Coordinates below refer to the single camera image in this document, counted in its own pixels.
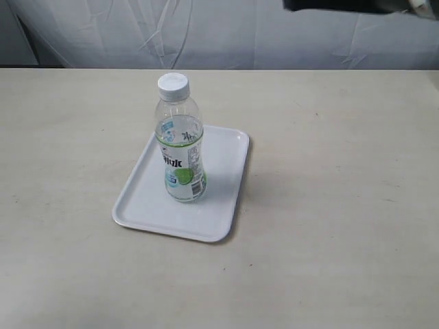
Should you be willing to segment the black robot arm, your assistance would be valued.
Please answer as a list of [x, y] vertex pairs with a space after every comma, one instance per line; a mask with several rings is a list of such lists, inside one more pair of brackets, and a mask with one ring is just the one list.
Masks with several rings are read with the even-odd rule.
[[409, 13], [438, 20], [438, 1], [409, 0], [283, 0], [286, 10], [330, 10], [366, 14]]

